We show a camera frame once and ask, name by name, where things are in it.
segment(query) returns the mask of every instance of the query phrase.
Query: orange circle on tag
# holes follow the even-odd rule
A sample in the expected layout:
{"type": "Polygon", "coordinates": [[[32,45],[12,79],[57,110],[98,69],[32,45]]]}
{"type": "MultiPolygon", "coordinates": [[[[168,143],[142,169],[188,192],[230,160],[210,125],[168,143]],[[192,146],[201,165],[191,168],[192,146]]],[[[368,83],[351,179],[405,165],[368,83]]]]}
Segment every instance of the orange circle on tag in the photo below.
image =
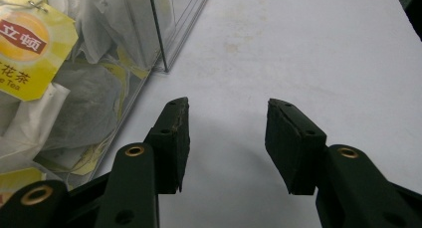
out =
{"type": "Polygon", "coordinates": [[[49,46],[43,22],[25,12],[0,16],[0,53],[14,61],[35,61],[49,46]]]}

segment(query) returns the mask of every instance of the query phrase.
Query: white table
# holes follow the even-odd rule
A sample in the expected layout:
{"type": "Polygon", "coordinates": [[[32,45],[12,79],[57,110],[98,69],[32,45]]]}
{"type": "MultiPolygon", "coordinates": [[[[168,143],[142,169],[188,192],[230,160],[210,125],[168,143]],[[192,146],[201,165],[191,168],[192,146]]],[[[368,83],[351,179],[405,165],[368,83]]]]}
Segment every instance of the white table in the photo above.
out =
{"type": "Polygon", "coordinates": [[[422,193],[422,43],[398,0],[209,0],[169,75],[153,74],[115,152],[143,141],[164,105],[190,103],[183,192],[160,195],[161,227],[320,227],[266,153],[269,98],[366,152],[422,193]]]}

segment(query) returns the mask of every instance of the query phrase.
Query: brass screw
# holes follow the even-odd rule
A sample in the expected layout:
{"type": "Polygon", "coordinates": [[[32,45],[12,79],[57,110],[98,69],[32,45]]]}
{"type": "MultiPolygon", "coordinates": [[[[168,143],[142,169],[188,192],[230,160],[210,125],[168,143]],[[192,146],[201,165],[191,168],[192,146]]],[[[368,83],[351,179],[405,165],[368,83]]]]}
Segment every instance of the brass screw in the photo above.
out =
{"type": "Polygon", "coordinates": [[[131,148],[128,148],[125,154],[128,156],[138,156],[143,154],[144,152],[145,148],[143,148],[142,146],[133,146],[131,148]]]}
{"type": "Polygon", "coordinates": [[[48,185],[41,185],[28,191],[21,198],[21,203],[23,205],[35,205],[49,198],[51,194],[53,194],[53,188],[48,185]]]}
{"type": "Polygon", "coordinates": [[[337,150],[342,156],[347,158],[358,158],[359,154],[356,151],[350,148],[342,147],[337,150]]]}

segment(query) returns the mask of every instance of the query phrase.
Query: red logo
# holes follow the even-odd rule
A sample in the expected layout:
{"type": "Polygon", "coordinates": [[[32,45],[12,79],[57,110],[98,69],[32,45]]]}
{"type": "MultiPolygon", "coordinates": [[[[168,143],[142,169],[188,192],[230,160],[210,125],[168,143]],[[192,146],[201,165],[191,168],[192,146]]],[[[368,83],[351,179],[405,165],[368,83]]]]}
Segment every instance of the red logo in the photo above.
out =
{"type": "Polygon", "coordinates": [[[0,35],[13,45],[37,54],[41,54],[47,45],[46,42],[25,27],[5,20],[0,21],[0,35]]]}

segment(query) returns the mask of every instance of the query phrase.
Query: table surface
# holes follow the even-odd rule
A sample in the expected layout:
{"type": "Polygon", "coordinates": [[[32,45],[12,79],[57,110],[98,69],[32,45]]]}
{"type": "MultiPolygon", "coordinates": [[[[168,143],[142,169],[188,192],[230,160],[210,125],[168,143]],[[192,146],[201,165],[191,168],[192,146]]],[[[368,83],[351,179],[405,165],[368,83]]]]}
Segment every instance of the table surface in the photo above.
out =
{"type": "Polygon", "coordinates": [[[164,105],[190,103],[183,192],[161,227],[320,227],[315,197],[289,195],[267,155],[269,98],[366,152],[422,193],[422,43],[398,0],[209,0],[172,71],[152,74],[97,175],[143,141],[164,105]]]}

